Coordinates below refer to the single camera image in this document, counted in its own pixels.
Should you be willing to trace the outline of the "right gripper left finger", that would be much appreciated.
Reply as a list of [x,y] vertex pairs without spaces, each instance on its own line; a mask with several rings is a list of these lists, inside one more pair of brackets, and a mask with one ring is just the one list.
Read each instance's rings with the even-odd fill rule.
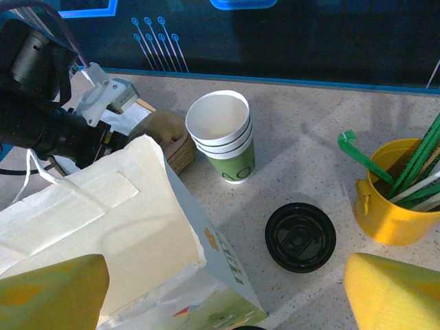
[[101,254],[1,279],[2,329],[95,329],[109,287]]

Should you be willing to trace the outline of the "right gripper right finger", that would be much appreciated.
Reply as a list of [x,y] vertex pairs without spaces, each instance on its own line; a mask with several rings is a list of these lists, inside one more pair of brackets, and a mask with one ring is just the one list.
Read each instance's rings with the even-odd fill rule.
[[438,329],[439,272],[353,253],[343,278],[359,329]]

